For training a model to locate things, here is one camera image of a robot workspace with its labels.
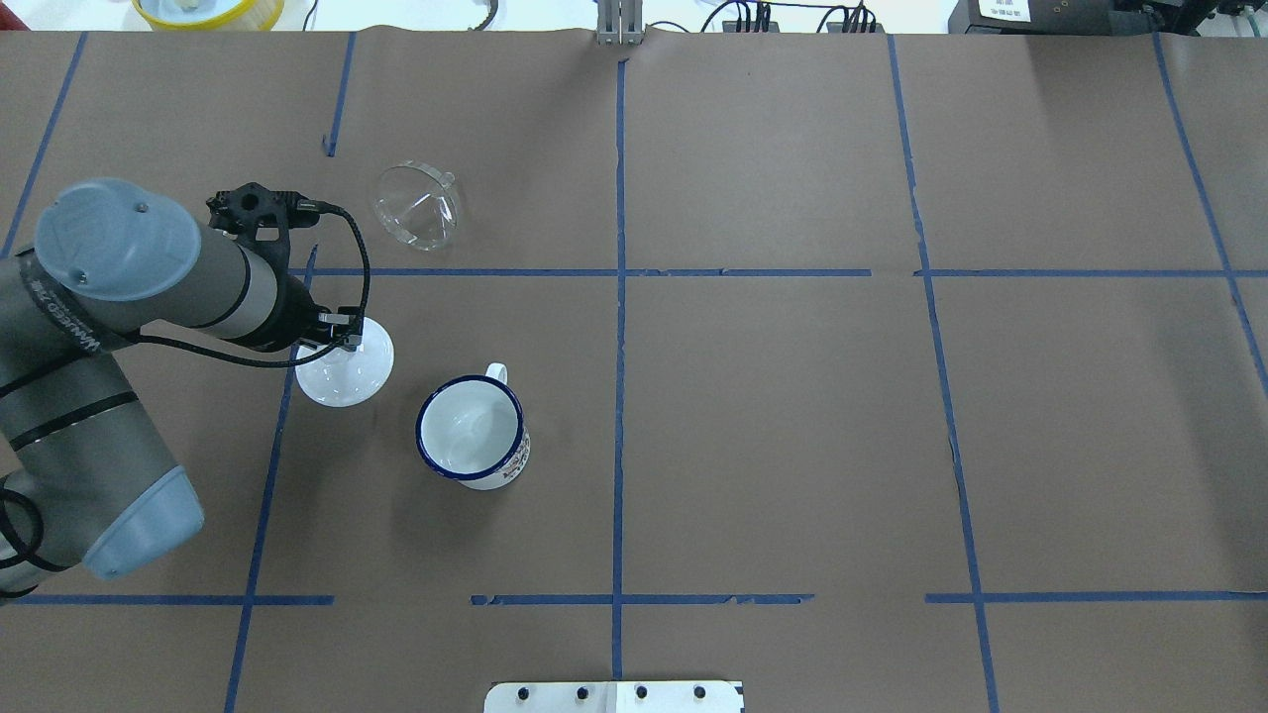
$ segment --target white label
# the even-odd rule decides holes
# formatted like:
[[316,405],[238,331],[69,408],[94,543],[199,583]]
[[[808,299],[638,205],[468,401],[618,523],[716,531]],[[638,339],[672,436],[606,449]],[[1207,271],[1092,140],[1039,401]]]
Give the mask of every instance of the white label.
[[978,0],[978,10],[997,20],[1030,22],[1030,0]]

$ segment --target blue rim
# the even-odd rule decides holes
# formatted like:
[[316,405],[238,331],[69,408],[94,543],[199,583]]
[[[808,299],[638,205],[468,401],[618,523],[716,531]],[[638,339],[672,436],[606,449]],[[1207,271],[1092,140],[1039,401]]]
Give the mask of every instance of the blue rim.
[[[431,455],[427,454],[427,449],[424,448],[422,445],[422,415],[427,412],[427,406],[431,406],[431,402],[435,401],[436,397],[444,393],[444,391],[448,389],[449,387],[458,386],[465,382],[491,383],[497,388],[502,389],[502,393],[510,397],[511,403],[515,405],[516,426],[515,426],[515,440],[511,442],[511,448],[506,452],[506,455],[502,455],[497,461],[497,463],[493,463],[492,466],[478,473],[455,473],[449,468],[445,468],[440,463],[432,461]],[[520,444],[524,443],[524,409],[520,407],[520,400],[515,397],[515,392],[507,388],[505,383],[495,378],[479,374],[472,374],[469,377],[458,377],[456,379],[453,379],[445,386],[431,392],[431,396],[429,396],[427,400],[422,402],[422,409],[418,409],[418,419],[413,424],[413,440],[415,444],[418,447],[418,454],[422,455],[422,459],[427,463],[427,466],[432,471],[436,471],[441,476],[445,476],[446,478],[453,481],[478,481],[497,472],[497,469],[505,466],[506,462],[511,459],[511,455],[515,455],[515,452],[520,449]]]

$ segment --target yellow rim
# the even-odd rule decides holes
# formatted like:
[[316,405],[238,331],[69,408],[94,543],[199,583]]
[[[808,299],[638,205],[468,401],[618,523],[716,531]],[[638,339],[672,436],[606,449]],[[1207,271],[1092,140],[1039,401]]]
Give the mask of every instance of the yellow rim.
[[[141,0],[132,0],[132,6],[136,8],[138,13],[141,13],[141,16],[145,18],[151,27],[172,29],[172,30],[191,30],[191,29],[197,30],[197,29],[216,29],[219,27],[224,27],[228,23],[245,15],[246,11],[250,10],[252,5],[255,5],[255,3],[256,0],[242,0],[241,3],[235,5],[233,9],[230,10],[228,13],[224,13],[223,15],[217,15],[208,20],[200,20],[197,23],[169,23],[165,20],[160,20],[158,18],[141,9]],[[260,29],[270,29],[274,25],[274,23],[278,22],[278,15],[280,14],[281,14],[281,3],[279,1],[278,8],[273,11],[273,16],[269,18],[269,22],[266,22],[265,25],[261,27]]]

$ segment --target yellow container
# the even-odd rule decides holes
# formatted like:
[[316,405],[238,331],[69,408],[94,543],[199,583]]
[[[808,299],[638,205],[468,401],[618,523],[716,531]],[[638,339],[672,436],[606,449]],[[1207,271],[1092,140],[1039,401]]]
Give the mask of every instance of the yellow container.
[[[273,29],[285,0],[132,0],[150,27],[158,30]],[[183,10],[183,5],[197,5]]]

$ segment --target clear glass cup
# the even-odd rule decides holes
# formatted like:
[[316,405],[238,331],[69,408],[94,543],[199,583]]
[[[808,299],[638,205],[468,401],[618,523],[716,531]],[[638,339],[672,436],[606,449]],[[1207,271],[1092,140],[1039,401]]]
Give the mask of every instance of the clear glass cup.
[[393,237],[418,250],[449,245],[463,222],[454,174],[418,161],[379,174],[372,206]]

